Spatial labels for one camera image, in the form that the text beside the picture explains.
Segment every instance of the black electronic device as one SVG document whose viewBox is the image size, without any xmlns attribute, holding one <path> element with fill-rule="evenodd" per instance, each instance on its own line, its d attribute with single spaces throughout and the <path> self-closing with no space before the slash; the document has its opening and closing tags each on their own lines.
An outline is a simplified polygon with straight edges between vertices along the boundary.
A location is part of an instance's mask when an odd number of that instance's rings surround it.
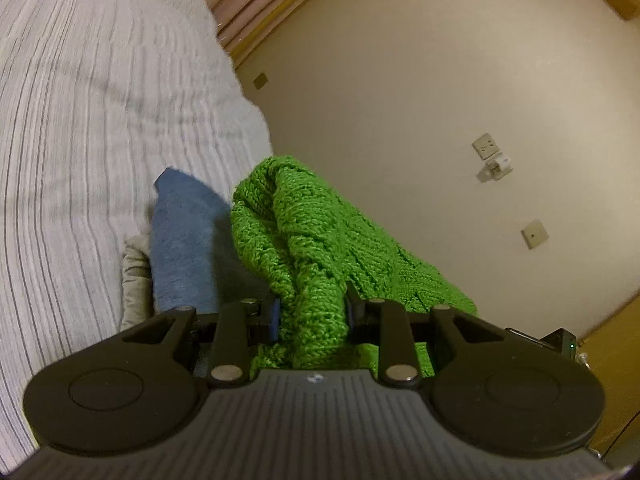
<svg viewBox="0 0 640 480">
<path fill-rule="evenodd" d="M 346 295 L 369 370 L 261 370 L 279 302 L 186 306 L 41 370 L 24 411 L 42 445 L 10 478 L 564 479 L 606 473 L 586 446 L 604 393 L 571 336 L 539 341 L 453 307 Z M 207 378 L 192 371 L 212 342 Z M 423 378 L 415 343 L 435 375 Z"/>
</svg>

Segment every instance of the ribbed gray panel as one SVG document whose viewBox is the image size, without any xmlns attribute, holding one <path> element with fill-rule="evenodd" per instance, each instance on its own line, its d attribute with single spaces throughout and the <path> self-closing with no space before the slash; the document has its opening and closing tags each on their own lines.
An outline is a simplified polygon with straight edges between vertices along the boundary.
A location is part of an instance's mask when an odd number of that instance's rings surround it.
<svg viewBox="0 0 640 480">
<path fill-rule="evenodd" d="M 418 394 L 366 370 L 264 370 L 249 386 L 212 393 L 188 427 L 153 448 L 113 458 L 43 449 L 11 478 L 569 480 L 606 470 L 586 450 L 520 460 L 476 449 Z"/>
</svg>

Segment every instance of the white blanket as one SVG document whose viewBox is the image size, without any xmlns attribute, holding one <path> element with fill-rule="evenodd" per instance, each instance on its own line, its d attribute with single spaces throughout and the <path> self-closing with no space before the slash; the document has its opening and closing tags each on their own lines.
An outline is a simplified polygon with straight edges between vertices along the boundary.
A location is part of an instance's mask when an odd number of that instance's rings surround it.
<svg viewBox="0 0 640 480">
<path fill-rule="evenodd" d="M 230 199 L 270 155 L 203 0 L 0 0 L 0 470 L 43 366 L 116 332 L 167 166 Z"/>
</svg>

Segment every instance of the green sweater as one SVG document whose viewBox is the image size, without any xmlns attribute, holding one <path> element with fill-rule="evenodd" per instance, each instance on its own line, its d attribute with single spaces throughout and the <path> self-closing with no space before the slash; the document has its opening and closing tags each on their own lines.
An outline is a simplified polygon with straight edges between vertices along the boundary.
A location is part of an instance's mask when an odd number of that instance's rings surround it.
<svg viewBox="0 0 640 480">
<path fill-rule="evenodd" d="M 289 156 L 262 161 L 242 181 L 231 211 L 242 262 L 282 301 L 280 342 L 261 347 L 258 368 L 377 371 L 377 348 L 346 343 L 346 283 L 363 298 L 399 301 L 411 312 L 450 304 L 475 314 L 469 298 L 435 267 L 404 250 L 334 189 Z M 433 373 L 423 344 L 422 371 Z"/>
</svg>

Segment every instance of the electrical outlet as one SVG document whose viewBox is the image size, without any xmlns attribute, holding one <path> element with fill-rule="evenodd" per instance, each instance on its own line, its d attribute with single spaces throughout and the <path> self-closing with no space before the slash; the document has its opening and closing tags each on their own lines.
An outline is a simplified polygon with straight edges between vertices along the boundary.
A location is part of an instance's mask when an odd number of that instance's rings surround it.
<svg viewBox="0 0 640 480">
<path fill-rule="evenodd" d="M 522 237 L 529 249 L 535 249 L 542 242 L 549 240 L 545 227 L 540 220 L 534 220 L 522 230 Z"/>
<path fill-rule="evenodd" d="M 476 149 L 476 152 L 478 152 L 482 160 L 487 160 L 490 156 L 500 151 L 500 148 L 498 148 L 498 145 L 490 134 L 484 134 L 479 139 L 476 139 L 472 146 Z"/>
</svg>

